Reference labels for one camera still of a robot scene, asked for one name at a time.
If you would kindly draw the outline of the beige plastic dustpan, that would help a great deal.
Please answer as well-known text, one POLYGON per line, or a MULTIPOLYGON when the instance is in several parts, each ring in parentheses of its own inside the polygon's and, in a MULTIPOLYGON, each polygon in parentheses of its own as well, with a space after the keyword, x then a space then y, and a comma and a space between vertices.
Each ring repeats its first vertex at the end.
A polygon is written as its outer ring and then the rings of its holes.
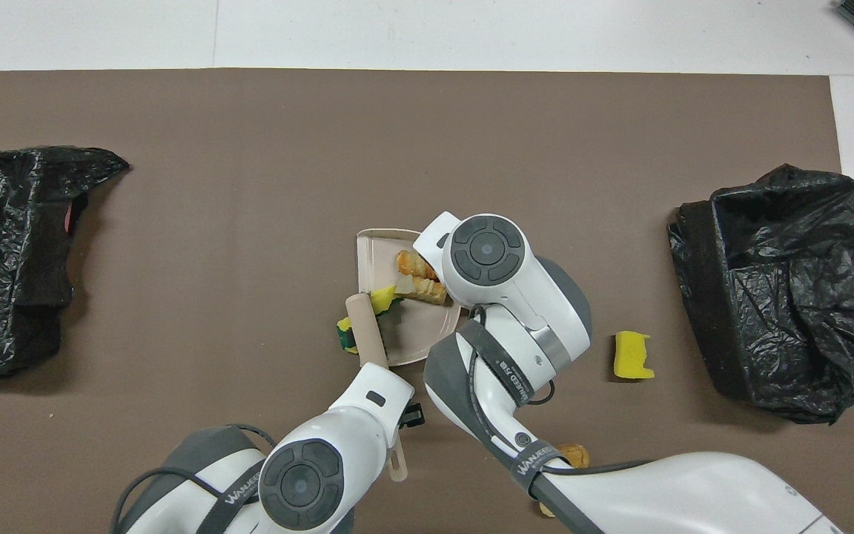
POLYGON ((451 300, 442 306, 403 297, 386 309, 376 291, 397 284, 397 254, 414 252, 420 233, 400 228, 369 228, 356 235, 358 291, 369 294, 382 335, 386 359, 397 367, 427 358, 431 345, 457 328, 463 308, 451 300))

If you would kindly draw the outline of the beige hand brush black bristles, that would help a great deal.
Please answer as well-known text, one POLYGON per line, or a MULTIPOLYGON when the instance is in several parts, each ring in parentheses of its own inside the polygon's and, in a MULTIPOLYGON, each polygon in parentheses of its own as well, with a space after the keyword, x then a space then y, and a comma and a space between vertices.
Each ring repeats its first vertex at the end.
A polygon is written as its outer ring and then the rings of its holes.
MULTIPOLYGON (((374 363, 388 369, 389 364, 384 351, 382 335, 377 325, 369 294, 350 295, 345 300, 345 308, 347 317, 351 320, 351 328, 359 351, 360 365, 374 363)), ((404 454, 399 435, 390 450, 387 469, 393 482, 400 483, 408 477, 406 454, 404 454)))

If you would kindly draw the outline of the beige foam chunk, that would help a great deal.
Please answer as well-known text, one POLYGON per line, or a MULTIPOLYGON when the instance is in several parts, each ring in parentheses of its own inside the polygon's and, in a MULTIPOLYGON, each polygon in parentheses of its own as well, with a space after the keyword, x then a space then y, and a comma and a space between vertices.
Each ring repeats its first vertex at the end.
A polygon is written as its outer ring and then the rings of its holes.
POLYGON ((429 278, 436 283, 440 281, 434 268, 416 252, 401 250, 394 261, 396 261, 397 271, 403 276, 429 278))
POLYGON ((444 306, 448 293, 442 283, 426 277, 401 276, 394 284, 394 294, 407 300, 416 300, 444 306))

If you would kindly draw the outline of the open black bag lined bin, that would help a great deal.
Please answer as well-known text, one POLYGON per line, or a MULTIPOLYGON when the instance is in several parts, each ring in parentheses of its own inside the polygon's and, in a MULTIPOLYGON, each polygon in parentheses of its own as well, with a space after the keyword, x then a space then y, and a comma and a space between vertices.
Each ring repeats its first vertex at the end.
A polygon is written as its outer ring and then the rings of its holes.
POLYGON ((854 179, 781 165, 682 204, 668 239, 716 391, 794 423, 854 406, 854 179))

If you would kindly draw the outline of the brown table mat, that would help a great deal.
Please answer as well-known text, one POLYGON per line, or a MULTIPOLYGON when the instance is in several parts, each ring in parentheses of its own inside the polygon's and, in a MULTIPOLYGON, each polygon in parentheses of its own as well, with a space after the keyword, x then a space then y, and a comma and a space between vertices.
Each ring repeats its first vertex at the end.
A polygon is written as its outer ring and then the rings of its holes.
POLYGON ((62 348, 0 382, 0 534, 107 534, 191 432, 281 438, 341 395, 355 236, 498 213, 591 303, 592 348, 519 419, 596 464, 733 452, 854 531, 854 407, 800 425, 719 395, 667 224, 779 165, 839 171, 821 76, 360 70, 0 72, 0 150, 131 165, 80 219, 62 348), (655 377, 617 378, 615 334, 655 377))

